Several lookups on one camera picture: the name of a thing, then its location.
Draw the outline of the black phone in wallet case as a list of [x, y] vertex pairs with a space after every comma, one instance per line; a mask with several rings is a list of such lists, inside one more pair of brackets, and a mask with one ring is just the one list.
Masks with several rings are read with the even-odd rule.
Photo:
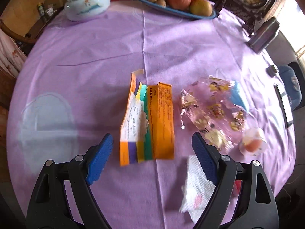
[[285, 128], [288, 129], [293, 124], [293, 115], [287, 92], [284, 85], [274, 85], [274, 89], [283, 114]]

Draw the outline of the floral pink curtain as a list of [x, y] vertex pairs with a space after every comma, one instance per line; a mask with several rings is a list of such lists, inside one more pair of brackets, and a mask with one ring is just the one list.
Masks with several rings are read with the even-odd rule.
[[13, 39], [0, 30], [0, 63], [11, 76], [17, 78], [27, 59]]

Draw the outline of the red jelly cup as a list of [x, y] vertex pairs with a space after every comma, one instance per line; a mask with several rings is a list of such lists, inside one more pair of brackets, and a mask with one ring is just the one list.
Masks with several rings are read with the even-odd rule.
[[233, 195], [234, 196], [239, 196], [240, 190], [241, 190], [241, 180], [235, 180], [234, 186], [233, 186]]

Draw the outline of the orange medicine box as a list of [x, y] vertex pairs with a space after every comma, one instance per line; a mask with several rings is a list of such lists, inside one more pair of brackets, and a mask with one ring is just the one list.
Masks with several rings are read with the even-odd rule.
[[145, 85], [131, 73], [128, 103], [120, 127], [121, 166], [155, 159], [173, 159], [175, 151], [172, 86]]

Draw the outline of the blue cushioned chair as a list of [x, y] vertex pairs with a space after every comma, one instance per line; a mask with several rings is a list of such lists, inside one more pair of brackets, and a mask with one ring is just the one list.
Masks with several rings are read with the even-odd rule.
[[295, 111], [304, 107], [304, 73], [298, 62], [279, 65], [279, 75], [289, 96], [291, 109]]

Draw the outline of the wooden chair left side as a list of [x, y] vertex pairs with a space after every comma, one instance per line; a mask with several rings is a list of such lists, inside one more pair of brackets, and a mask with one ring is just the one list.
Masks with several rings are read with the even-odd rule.
[[44, 29], [48, 26], [49, 21], [42, 24], [42, 20], [39, 19], [34, 26], [31, 28], [30, 32], [25, 34], [24, 36], [19, 35], [12, 31], [3, 20], [1, 20], [1, 30], [10, 38], [12, 38], [18, 48], [28, 56], [38, 38], [43, 33]]

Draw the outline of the round embroidered table screen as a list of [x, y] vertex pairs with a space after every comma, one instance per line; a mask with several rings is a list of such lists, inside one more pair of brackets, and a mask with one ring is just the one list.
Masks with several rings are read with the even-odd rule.
[[268, 14], [274, 4], [275, 0], [217, 0], [214, 9], [218, 15], [226, 9], [242, 19], [242, 28], [251, 35], [256, 23]]

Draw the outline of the purple tablecloth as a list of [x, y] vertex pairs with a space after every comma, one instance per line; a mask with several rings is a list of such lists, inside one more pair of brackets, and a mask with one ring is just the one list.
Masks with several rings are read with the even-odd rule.
[[[179, 209], [196, 127], [180, 119], [178, 99], [208, 76], [242, 86], [248, 124], [263, 129], [269, 144], [258, 160], [278, 194], [294, 169], [295, 133], [285, 127], [275, 93], [280, 79], [266, 72], [271, 58], [247, 41], [241, 20], [227, 10], [213, 20], [190, 21], [120, 1], [83, 23], [59, 14], [31, 50], [9, 108], [8, 166], [22, 211], [47, 160], [70, 161], [110, 133], [113, 151], [91, 190], [112, 228], [192, 228]], [[175, 158], [121, 166], [120, 126], [138, 69], [141, 82], [172, 86]]]

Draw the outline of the yellow pear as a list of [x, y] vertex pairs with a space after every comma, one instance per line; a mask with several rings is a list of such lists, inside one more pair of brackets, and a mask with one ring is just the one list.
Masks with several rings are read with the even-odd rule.
[[213, 7], [207, 0], [193, 0], [189, 11], [194, 15], [209, 17], [213, 13]]

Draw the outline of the orange fruit jelly cup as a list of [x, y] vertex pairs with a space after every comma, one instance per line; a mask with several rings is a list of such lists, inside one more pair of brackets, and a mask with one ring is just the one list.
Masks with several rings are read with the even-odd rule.
[[243, 133], [239, 150], [244, 156], [258, 156], [268, 148], [264, 131], [261, 128], [250, 128]]

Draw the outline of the white paper napkin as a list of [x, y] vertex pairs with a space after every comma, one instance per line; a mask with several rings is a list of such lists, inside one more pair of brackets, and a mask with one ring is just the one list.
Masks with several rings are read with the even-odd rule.
[[205, 210], [214, 190], [215, 185], [206, 178], [204, 171], [197, 159], [191, 155], [187, 160], [187, 176], [185, 185], [182, 186], [183, 199], [179, 212], [187, 212], [193, 223], [196, 223]]

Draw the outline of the white ceramic lidded jar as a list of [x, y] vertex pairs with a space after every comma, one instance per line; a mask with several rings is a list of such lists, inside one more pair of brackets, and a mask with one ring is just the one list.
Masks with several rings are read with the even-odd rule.
[[64, 11], [68, 20], [85, 21], [105, 12], [111, 0], [67, 0]]

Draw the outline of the blue fruit plate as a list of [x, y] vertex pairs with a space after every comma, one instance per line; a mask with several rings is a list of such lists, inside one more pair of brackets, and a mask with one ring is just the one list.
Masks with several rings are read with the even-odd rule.
[[147, 0], [139, 0], [139, 1], [141, 1], [146, 6], [148, 6], [150, 8], [153, 8], [153, 9], [155, 9], [157, 11], [164, 12], [166, 14], [175, 15], [175, 16], [182, 17], [182, 18], [192, 19], [192, 20], [212, 20], [212, 19], [215, 19], [216, 15], [217, 15], [217, 13], [214, 10], [214, 8], [212, 10], [211, 15], [207, 17], [207, 16], [194, 15], [194, 14], [189, 13], [189, 12], [184, 12], [184, 11], [172, 9], [170, 7], [162, 7], [160, 5], [157, 5], [155, 3], [149, 2]]

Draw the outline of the stainless steel bottle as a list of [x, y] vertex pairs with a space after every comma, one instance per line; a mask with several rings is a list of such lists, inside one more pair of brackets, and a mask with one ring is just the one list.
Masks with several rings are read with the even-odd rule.
[[265, 21], [247, 42], [257, 54], [261, 53], [278, 35], [280, 24], [275, 17]]

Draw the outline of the clear patterned plastic bag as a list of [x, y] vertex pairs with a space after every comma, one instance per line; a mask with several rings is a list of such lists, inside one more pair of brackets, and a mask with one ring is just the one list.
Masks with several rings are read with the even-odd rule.
[[248, 114], [231, 102], [231, 81], [209, 76], [180, 92], [180, 116], [189, 118], [204, 140], [222, 152], [239, 144]]

